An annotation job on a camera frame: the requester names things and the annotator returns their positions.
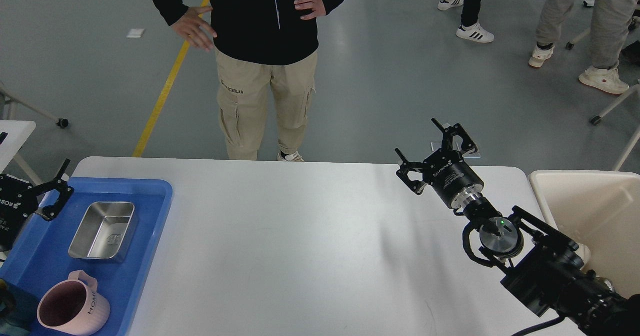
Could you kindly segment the person's right hand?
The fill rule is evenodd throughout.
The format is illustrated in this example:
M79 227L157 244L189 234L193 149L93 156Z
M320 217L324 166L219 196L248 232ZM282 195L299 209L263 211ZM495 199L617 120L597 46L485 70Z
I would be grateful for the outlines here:
M218 34L208 22L202 19L201 14L212 10L212 6L188 7L186 12L170 27L192 47L209 52L214 48L213 39Z

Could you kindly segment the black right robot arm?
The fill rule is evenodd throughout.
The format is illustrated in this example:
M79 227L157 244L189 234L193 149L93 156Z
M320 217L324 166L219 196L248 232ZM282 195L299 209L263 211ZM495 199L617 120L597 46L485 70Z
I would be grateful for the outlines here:
M549 309L558 317L518 332L525 336L574 322L587 336L637 336L639 296L618 294L594 270L583 272L578 243L519 206L503 216L482 194L483 180L464 159L477 152L461 124L433 123L442 133L441 147L421 162L399 149L396 175L415 194L431 186L455 215L465 216L462 249L471 261L503 271L501 284L537 316Z

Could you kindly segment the person's left hand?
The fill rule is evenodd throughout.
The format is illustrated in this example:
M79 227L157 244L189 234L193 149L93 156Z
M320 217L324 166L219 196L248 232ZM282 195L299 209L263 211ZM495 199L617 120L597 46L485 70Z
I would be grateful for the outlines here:
M328 14L323 0L294 0L294 7L302 12L301 20L313 20Z

